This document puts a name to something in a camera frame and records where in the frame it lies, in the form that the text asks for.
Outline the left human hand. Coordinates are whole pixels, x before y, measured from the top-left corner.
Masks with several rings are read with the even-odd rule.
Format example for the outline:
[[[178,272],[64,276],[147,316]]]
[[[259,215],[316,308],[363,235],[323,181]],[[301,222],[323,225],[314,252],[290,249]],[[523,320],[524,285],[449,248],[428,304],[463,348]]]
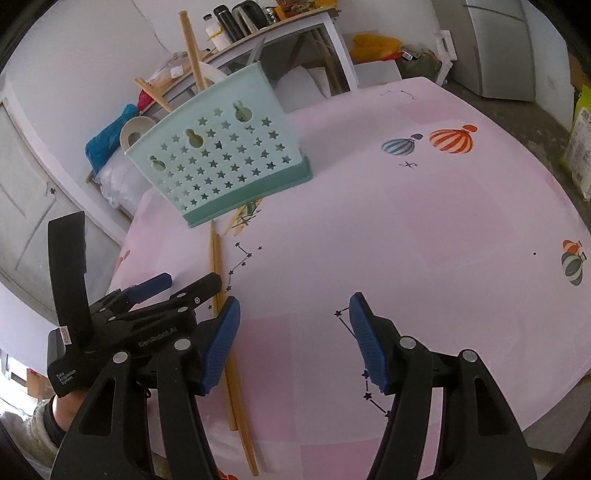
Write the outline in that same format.
[[[69,394],[52,400],[52,412],[58,427],[66,432],[71,426],[88,392],[85,390],[73,390]]]

